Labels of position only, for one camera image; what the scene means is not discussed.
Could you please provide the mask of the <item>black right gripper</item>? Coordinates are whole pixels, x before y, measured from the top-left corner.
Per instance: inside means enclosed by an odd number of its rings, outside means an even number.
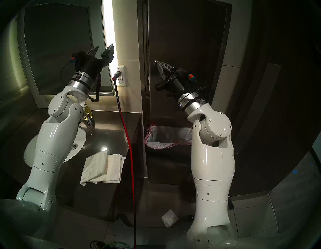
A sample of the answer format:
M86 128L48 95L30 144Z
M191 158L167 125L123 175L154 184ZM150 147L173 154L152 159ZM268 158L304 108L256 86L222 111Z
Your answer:
M181 96L192 92L192 89L185 88L177 76L173 75L177 71L174 67L159 60L155 60L155 65L163 80L154 85L157 92L166 90L166 96Z

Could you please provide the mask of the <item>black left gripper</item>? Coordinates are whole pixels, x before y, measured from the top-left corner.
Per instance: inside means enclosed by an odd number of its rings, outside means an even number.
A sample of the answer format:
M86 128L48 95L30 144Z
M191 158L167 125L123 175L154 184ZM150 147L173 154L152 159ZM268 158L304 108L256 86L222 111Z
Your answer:
M107 49L101 53L101 59L96 58L99 47L95 47L86 53L86 57L81 62L80 71L89 76L97 76L103 66L108 66L114 59L114 44L110 44Z

